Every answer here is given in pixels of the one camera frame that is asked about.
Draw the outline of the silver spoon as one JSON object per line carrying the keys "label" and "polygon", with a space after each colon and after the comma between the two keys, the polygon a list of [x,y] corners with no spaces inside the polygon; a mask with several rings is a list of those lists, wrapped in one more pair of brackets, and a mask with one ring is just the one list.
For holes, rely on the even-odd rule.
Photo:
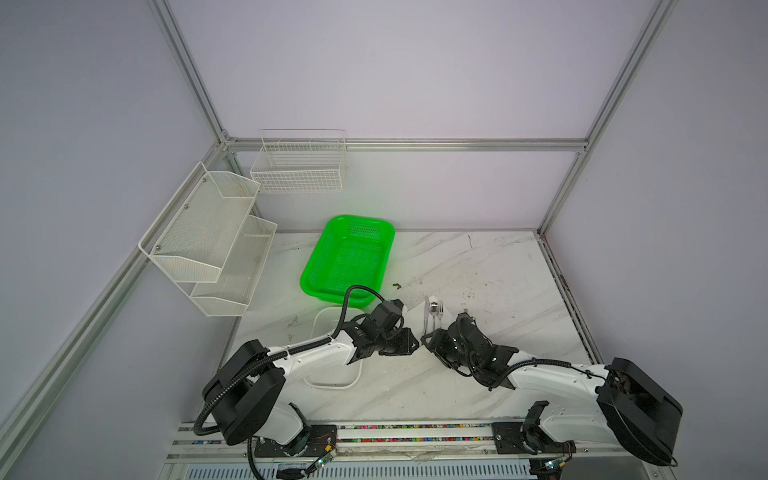
{"label": "silver spoon", "polygon": [[443,302],[440,300],[431,300],[431,318],[429,322],[429,332],[442,328]]}

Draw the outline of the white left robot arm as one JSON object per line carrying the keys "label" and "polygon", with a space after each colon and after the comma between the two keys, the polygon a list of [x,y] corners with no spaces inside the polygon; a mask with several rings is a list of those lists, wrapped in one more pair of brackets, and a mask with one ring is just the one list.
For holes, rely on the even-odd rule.
{"label": "white left robot arm", "polygon": [[385,300],[351,320],[340,314],[335,329],[304,343],[266,347],[249,341],[202,391],[204,405],[192,431],[219,433],[228,445],[254,437],[274,442],[289,456],[302,453],[312,427],[299,407],[281,399],[287,386],[322,371],[354,365],[374,354],[409,356],[419,342],[405,325],[402,301]]}

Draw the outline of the silver fork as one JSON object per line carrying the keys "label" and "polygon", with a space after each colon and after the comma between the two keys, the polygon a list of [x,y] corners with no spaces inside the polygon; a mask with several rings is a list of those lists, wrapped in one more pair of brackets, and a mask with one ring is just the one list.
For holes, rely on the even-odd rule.
{"label": "silver fork", "polygon": [[429,333],[429,322],[431,318],[431,300],[429,296],[425,296],[424,298],[424,320],[423,320],[423,331],[422,336]]}

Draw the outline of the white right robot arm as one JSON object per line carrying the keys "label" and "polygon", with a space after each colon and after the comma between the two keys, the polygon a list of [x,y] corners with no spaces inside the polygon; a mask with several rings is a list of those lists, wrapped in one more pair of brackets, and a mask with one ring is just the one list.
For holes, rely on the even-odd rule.
{"label": "white right robot arm", "polygon": [[549,445],[604,443],[657,466],[674,466],[682,405],[634,362],[576,364],[492,342],[468,313],[446,328],[424,322],[422,344],[446,368],[489,392],[533,392],[520,427],[531,454]]}

